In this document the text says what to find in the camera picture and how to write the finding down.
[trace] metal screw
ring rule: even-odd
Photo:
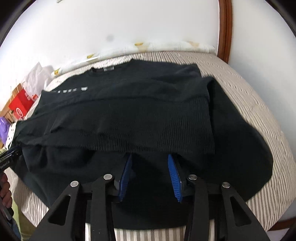
[[[188,176],[188,178],[189,178],[190,180],[196,180],[196,179],[197,179],[197,175],[190,174],[190,175]]]
[[[112,178],[112,175],[111,174],[104,175],[104,179],[105,180],[110,180],[111,178]]]
[[[77,187],[78,186],[78,184],[79,184],[79,182],[78,181],[73,181],[73,182],[71,182],[71,187]]]
[[[230,188],[230,184],[228,182],[224,182],[224,183],[222,183],[222,187]]]

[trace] striped fabric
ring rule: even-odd
[[[270,181],[247,204],[263,228],[266,231],[269,230],[296,197],[296,163],[279,124],[267,106],[238,73],[215,55],[164,51],[116,57],[66,73],[53,80],[47,87],[47,90],[50,91],[56,88],[70,76],[79,75],[91,67],[108,67],[128,62],[132,58],[178,64],[196,63],[203,76],[211,75],[219,82],[246,122],[260,132],[269,145],[274,158],[273,174]],[[28,116],[31,116],[37,104],[38,102],[36,101]],[[48,208],[24,185],[11,169],[6,170],[6,173],[11,182],[11,190],[18,207],[32,224],[37,226]],[[90,237],[89,230],[89,225],[86,225],[87,237]],[[212,223],[210,240],[213,240],[213,230]],[[120,241],[175,241],[183,240],[184,228],[146,231],[116,229],[115,233],[117,240]]]

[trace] black sweatshirt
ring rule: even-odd
[[[248,200],[270,179],[272,155],[212,77],[196,65],[132,60],[91,69],[42,92],[15,141],[15,172],[51,206],[73,180],[87,183],[135,153],[124,201],[113,206],[116,228],[186,224],[188,206],[174,197],[167,168],[178,153],[187,174],[228,181]]]

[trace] mattress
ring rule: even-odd
[[[47,91],[51,91],[67,78],[78,75],[86,70],[104,68],[128,62],[131,59],[146,61],[173,62],[178,64],[197,64],[203,76],[213,76],[236,106],[247,123],[256,128],[270,147],[274,159],[273,174],[265,186],[249,201],[247,205],[255,214],[262,227],[269,230],[282,216],[296,197],[296,163],[289,148],[289,144],[281,131],[279,124],[250,85],[229,65],[210,53],[194,53],[181,51],[163,51],[137,53],[93,63],[77,70],[73,70],[54,79]],[[27,117],[30,117],[38,104],[34,103]],[[11,170],[6,174],[11,183],[13,198],[35,226],[48,211],[42,201],[18,178]],[[213,222],[210,223],[210,240],[213,240]],[[89,225],[86,225],[86,239],[89,236]],[[159,230],[122,230],[116,229],[117,240],[183,240],[185,228]]]

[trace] white plastic bag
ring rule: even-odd
[[[23,79],[21,84],[31,99],[36,101],[41,91],[44,90],[51,81],[52,77],[50,72],[48,72],[46,68],[43,68],[38,62]]]

